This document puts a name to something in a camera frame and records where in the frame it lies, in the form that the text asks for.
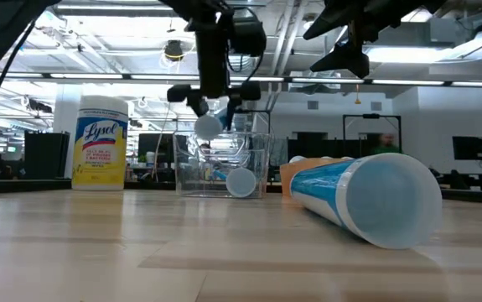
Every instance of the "orange object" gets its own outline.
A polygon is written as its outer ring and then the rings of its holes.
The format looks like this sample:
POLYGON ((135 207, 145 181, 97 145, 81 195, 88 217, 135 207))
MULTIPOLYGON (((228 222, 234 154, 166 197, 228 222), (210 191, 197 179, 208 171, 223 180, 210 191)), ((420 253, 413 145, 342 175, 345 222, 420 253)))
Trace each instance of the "orange object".
POLYGON ((282 180, 282 195, 291 196, 290 185, 293 176, 306 169, 312 169, 325 164, 339 163, 348 159, 303 159, 291 164, 280 166, 280 178, 282 180))

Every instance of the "computer monitor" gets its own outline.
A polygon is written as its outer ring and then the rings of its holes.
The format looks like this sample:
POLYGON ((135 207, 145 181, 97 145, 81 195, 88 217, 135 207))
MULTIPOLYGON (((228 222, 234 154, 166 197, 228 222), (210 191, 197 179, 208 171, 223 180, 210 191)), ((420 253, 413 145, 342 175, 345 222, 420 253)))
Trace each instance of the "computer monitor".
POLYGON ((482 160, 482 138, 453 137, 453 154, 456 160, 482 160))

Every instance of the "white cap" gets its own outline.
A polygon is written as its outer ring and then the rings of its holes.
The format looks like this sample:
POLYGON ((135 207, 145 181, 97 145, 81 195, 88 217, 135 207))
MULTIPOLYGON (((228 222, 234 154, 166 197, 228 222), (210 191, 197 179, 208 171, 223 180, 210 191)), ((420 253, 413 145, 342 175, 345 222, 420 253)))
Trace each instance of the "white cap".
POLYGON ((300 155, 297 155, 295 157, 293 157, 291 160, 289 160, 289 163, 296 163, 298 161, 301 161, 301 160, 305 160, 306 158, 304 156, 300 156, 300 155))
POLYGON ((204 115, 198 117, 198 120, 194 123, 196 136, 204 140, 215 139, 222 133, 222 130, 222 123, 216 117, 204 115))
POLYGON ((256 189, 256 176, 245 168, 233 169, 225 179, 225 187, 234 197, 244 198, 256 189))

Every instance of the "clear plastic bin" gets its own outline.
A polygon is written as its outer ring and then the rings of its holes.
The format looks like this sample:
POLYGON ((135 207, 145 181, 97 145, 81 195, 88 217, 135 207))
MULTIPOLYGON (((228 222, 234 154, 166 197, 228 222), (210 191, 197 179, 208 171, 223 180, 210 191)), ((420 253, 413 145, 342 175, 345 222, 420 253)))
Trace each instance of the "clear plastic bin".
POLYGON ((269 144, 266 133, 222 133, 210 142, 194 132, 174 133, 177 193, 234 197, 226 187, 227 176, 233 169, 244 168, 256 177, 256 189, 247 198, 262 198, 267 187, 269 144))

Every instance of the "table surface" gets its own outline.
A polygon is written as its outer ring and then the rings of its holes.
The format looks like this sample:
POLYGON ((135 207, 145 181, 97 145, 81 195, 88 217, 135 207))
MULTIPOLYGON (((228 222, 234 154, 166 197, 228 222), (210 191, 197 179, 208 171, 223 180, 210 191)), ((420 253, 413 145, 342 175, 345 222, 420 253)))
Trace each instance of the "table surface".
POLYGON ((482 204, 443 214, 429 242, 389 251, 280 195, 0 195, 0 301, 482 302, 482 204))

